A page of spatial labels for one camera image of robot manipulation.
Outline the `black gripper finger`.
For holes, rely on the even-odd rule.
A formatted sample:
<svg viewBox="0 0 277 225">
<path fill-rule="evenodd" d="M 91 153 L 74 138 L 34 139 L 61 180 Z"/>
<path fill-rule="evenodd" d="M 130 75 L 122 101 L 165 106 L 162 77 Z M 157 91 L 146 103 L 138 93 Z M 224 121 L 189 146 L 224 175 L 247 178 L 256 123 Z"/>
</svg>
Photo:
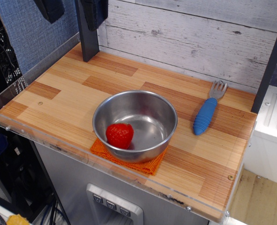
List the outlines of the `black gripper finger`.
<svg viewBox="0 0 277 225">
<path fill-rule="evenodd" d="M 81 4 L 89 30 L 97 30 L 108 17 L 108 0 L 82 0 Z"/>
<path fill-rule="evenodd" d="M 43 17 L 50 23 L 56 22 L 64 14 L 61 0 L 34 0 Z"/>
</svg>

